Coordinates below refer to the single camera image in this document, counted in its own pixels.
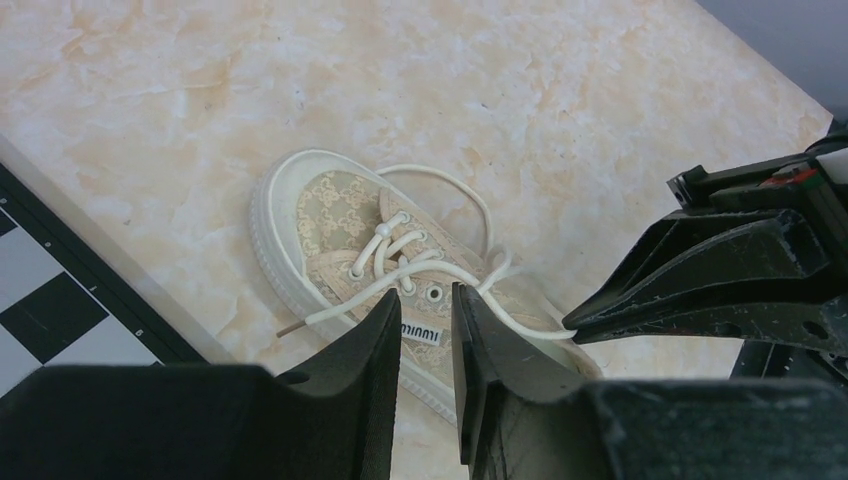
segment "beige canvas sneaker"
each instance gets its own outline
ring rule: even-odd
[[[382,175],[429,174],[455,185],[484,215],[485,259],[442,229]],[[568,340],[562,313],[524,280],[512,253],[493,245],[482,198],[450,175],[419,165],[371,171],[342,155],[305,150],[278,162],[251,204],[256,255],[277,294],[305,324],[335,340],[389,288],[403,305],[400,383],[456,424],[450,352],[451,284],[477,288],[509,327],[563,365],[599,377]]]

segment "marble countertop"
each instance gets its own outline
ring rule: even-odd
[[[280,372],[324,346],[253,257],[285,152],[464,179],[571,306],[676,207],[665,180],[794,153],[830,115],[693,0],[0,5],[0,156],[202,353]],[[479,245],[465,198],[399,185]],[[610,376],[728,374],[738,341],[592,345]],[[456,432],[399,396],[394,478],[463,478]]]

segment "black square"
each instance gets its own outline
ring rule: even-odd
[[[0,325],[46,363],[108,315],[63,272],[0,313]]]
[[[0,211],[0,237],[9,233],[15,227],[15,222],[13,222],[11,218],[7,217],[5,213]]]

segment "shoelace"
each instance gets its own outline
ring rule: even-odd
[[[477,291],[480,292],[480,296],[495,316],[520,335],[539,340],[563,340],[571,338],[575,333],[577,333],[572,330],[545,332],[527,328],[512,318],[512,316],[504,310],[503,307],[501,307],[497,299],[495,299],[495,297],[489,292],[495,283],[515,275],[528,275],[534,281],[537,281],[537,279],[533,276],[533,272],[528,268],[523,266],[511,266],[513,254],[508,248],[502,245],[494,245],[491,213],[486,202],[482,197],[480,197],[480,195],[477,194],[477,192],[450,174],[431,167],[401,164],[376,171],[377,175],[380,176],[396,172],[425,173],[441,178],[458,188],[477,204],[477,207],[483,213],[483,227],[486,232],[484,247],[486,252],[485,261],[486,265],[491,270],[491,273],[489,273],[489,275],[483,280],[480,280],[466,270],[452,263],[442,261],[441,259],[444,257],[444,254],[436,249],[425,250],[412,259],[407,259],[405,255],[400,255],[398,257],[398,268],[392,272],[386,273],[384,268],[387,258],[392,258],[401,250],[401,248],[411,242],[425,241],[428,236],[427,232],[423,230],[415,230],[402,235],[396,241],[392,241],[392,231],[398,225],[407,223],[410,220],[409,214],[401,211],[395,214],[391,219],[389,219],[389,221],[377,225],[374,231],[374,236],[365,248],[362,249],[362,252],[357,256],[348,271],[348,275],[352,279],[357,280],[362,278],[365,273],[365,264],[373,255],[374,276],[376,278],[374,283],[368,285],[344,303],[309,315],[305,320],[306,325],[314,325],[333,317],[345,318],[343,317],[344,314],[368,301],[368,299],[395,282],[400,283],[402,294],[411,295],[415,293],[415,284],[410,279],[410,276],[426,271],[437,271],[446,273],[456,278],[458,281],[471,285],[477,289]],[[544,295],[541,296],[540,306],[549,315],[551,315],[557,323],[563,317],[563,314],[550,302],[550,300],[544,297]]]

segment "patterned fabric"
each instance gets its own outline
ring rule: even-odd
[[[380,223],[379,194],[379,185],[347,172],[327,172],[309,182],[297,203],[304,255],[365,248]]]

